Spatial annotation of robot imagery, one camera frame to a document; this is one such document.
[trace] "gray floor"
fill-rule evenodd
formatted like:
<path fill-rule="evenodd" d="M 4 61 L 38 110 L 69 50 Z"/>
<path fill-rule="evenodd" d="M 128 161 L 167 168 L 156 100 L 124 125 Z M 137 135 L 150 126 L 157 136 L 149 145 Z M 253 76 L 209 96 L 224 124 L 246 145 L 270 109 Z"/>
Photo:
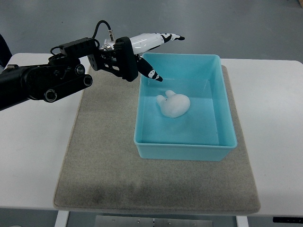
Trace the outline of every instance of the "gray floor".
<path fill-rule="evenodd" d="M 2 0 L 0 4 L 0 34 L 12 54 L 48 53 L 59 44 L 91 37 L 101 19 L 109 22 L 116 38 L 153 32 L 186 38 L 152 52 L 303 62 L 303 8 L 298 0 Z M 96 38 L 101 43 L 107 38 L 104 25 Z M 8 226 L 2 224 L 8 218 L 30 217 L 31 226 L 52 223 L 40 219 L 39 211 L 28 212 L 0 209 L 0 227 Z M 68 226 L 92 226 L 94 215 L 71 213 Z M 36 224 L 39 219 L 48 224 Z M 273 224 L 271 217 L 249 220 L 251 227 L 292 225 Z"/>

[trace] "table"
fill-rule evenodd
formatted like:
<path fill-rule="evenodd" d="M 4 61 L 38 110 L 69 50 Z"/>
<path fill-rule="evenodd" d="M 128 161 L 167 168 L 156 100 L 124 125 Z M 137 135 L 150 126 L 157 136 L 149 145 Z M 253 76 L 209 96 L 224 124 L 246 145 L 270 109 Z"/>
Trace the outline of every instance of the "table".
<path fill-rule="evenodd" d="M 47 63 L 15 54 L 9 64 Z M 261 209 L 303 216 L 303 64 L 221 59 L 228 69 Z M 86 71 L 87 58 L 81 63 Z M 29 100 L 0 112 L 0 207 L 53 209 L 53 194 L 81 92 L 52 104 Z"/>

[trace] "robotic hand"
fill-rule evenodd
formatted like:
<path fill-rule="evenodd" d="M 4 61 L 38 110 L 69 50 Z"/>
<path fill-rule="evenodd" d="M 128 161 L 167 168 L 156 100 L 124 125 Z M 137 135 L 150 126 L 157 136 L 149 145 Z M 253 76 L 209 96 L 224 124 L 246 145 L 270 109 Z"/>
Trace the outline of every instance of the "robotic hand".
<path fill-rule="evenodd" d="M 105 23 L 109 29 L 110 41 L 104 45 L 95 39 L 99 25 Z M 79 58 L 88 56 L 91 67 L 105 70 L 131 82 L 144 76 L 162 81 L 157 72 L 140 53 L 154 49 L 169 40 L 184 40 L 176 34 L 142 34 L 133 38 L 114 39 L 109 24 L 101 20 L 97 23 L 91 38 L 82 38 L 51 49 L 53 54 L 45 65 L 8 65 L 0 74 L 0 110 L 29 99 L 52 103 L 92 85 L 93 79 L 85 74 Z"/>
<path fill-rule="evenodd" d="M 113 50 L 115 45 L 115 39 L 111 33 L 111 41 L 105 40 L 102 50 Z M 138 71 L 145 77 L 155 79 L 157 81 L 163 81 L 163 78 L 152 68 L 152 66 L 143 59 L 139 54 L 155 49 L 161 44 L 168 42 L 169 40 L 184 40 L 185 38 L 176 34 L 168 33 L 144 33 L 130 38 L 132 43 L 133 52 L 137 64 Z"/>

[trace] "blue container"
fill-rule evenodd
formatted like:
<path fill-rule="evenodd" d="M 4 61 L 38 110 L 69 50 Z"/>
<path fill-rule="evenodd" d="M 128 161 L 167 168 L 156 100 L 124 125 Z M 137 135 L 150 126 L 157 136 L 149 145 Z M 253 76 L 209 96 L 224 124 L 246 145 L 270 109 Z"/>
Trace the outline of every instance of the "blue container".
<path fill-rule="evenodd" d="M 237 146 L 220 58 L 145 53 L 162 82 L 141 76 L 134 142 L 142 158 L 220 161 Z M 190 99 L 178 118 L 165 117 L 156 96 L 173 90 Z"/>

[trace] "black cable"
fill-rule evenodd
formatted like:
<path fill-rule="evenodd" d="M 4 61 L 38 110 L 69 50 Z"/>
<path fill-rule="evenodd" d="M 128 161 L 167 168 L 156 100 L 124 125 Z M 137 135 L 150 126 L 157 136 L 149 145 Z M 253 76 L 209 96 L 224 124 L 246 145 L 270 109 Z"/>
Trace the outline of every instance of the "black cable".
<path fill-rule="evenodd" d="M 4 38 L 1 36 L 1 34 L 0 34 L 0 50 L 1 50 L 0 66 L 5 67 L 8 64 L 10 58 L 12 57 L 12 54 Z"/>
<path fill-rule="evenodd" d="M 57 49 L 57 48 L 60 48 L 60 47 L 61 47 L 61 46 L 55 46 L 55 47 L 53 47 L 53 48 L 51 49 L 51 54 L 52 54 L 52 55 L 55 55 L 55 54 L 53 53 L 53 50 L 54 50 L 54 49 Z"/>
<path fill-rule="evenodd" d="M 95 32 L 94 32 L 94 34 L 93 34 L 93 36 L 92 36 L 93 39 L 96 37 L 97 32 L 98 32 L 98 28 L 99 28 L 100 24 L 102 24 L 102 23 L 106 24 L 109 30 L 112 30 L 112 29 L 110 28 L 108 22 L 106 22 L 105 20 L 101 20 L 101 21 L 99 21 L 99 22 L 97 23 L 97 25 L 96 25 Z"/>

